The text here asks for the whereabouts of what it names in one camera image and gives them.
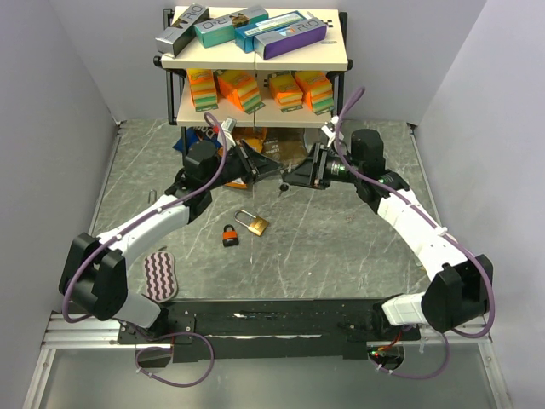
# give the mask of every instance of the teal box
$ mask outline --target teal box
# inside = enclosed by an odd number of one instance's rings
[[[279,28],[285,28],[297,21],[305,20],[305,17],[298,11],[282,14],[277,17],[272,17],[269,20],[260,21],[247,26],[235,29],[235,44],[239,46],[243,52],[249,53],[254,51],[254,37],[263,32],[269,32]]]
[[[217,19],[195,25],[198,41],[205,47],[213,47],[235,39],[235,28],[258,23],[268,19],[269,14],[262,6],[253,6]]]

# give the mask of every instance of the marble table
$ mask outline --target marble table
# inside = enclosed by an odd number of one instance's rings
[[[434,214],[407,124],[348,121],[343,133],[362,127],[380,132],[387,166]],[[182,166],[172,148],[180,131],[166,121],[128,121],[120,135],[95,235],[143,211],[149,191],[160,195]],[[427,288],[426,273],[409,247],[352,185],[332,183],[325,191],[291,187],[280,196],[278,186],[275,176],[249,191],[213,191],[213,203],[196,221],[158,241],[131,266],[130,290],[144,291],[143,258],[164,247],[175,256],[177,298],[387,297]],[[234,221],[239,209],[271,223],[261,237]],[[223,247],[226,224],[236,227],[240,245]]]

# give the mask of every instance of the black and orange padlock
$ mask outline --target black and orange padlock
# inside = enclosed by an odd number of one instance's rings
[[[231,224],[226,224],[223,228],[223,246],[231,247],[238,244],[237,232]]]

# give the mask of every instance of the gray wall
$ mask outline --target gray wall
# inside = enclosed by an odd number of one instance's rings
[[[21,407],[72,238],[89,226],[114,123],[45,0],[0,13],[0,406]]]
[[[162,9],[188,1],[50,0],[116,120],[166,116],[164,75],[153,66]],[[214,0],[349,13],[347,89],[365,84],[353,117],[418,124],[485,0]]]
[[[495,264],[492,330],[516,407],[544,407],[545,3],[489,0],[417,128],[445,225]]]

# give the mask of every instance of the brass padlock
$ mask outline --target brass padlock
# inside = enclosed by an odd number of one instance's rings
[[[249,226],[245,224],[244,222],[241,222],[237,218],[237,216],[240,213],[244,213],[245,215],[248,215],[252,218],[252,223],[250,223]],[[239,222],[240,224],[242,224],[243,226],[245,226],[246,228],[248,228],[248,230],[250,230],[253,234],[257,234],[258,236],[261,236],[269,225],[269,222],[263,219],[262,217],[251,215],[246,210],[242,210],[242,209],[235,211],[235,220]]]

